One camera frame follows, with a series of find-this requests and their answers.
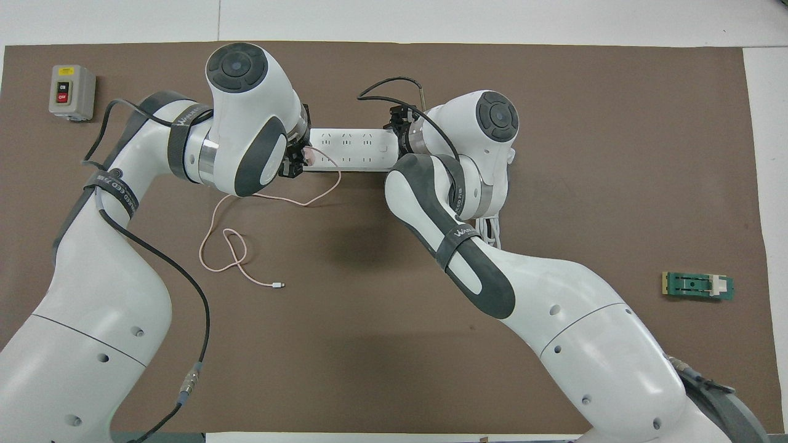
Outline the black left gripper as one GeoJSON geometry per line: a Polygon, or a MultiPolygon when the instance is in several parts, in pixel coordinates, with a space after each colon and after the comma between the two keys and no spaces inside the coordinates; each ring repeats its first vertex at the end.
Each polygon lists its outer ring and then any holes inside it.
{"type": "Polygon", "coordinates": [[[278,169],[280,177],[296,178],[304,172],[307,165],[306,149],[310,146],[312,119],[308,105],[302,105],[301,113],[294,128],[287,134],[287,145],[283,161],[278,169]]]}

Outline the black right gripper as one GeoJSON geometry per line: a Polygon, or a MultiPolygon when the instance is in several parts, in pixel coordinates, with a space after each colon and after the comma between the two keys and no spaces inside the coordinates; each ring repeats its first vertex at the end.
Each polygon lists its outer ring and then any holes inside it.
{"type": "Polygon", "coordinates": [[[400,156],[414,153],[411,148],[408,133],[411,124],[418,121],[420,117],[421,111],[410,105],[398,105],[390,109],[388,130],[392,130],[397,137],[400,156]]]}

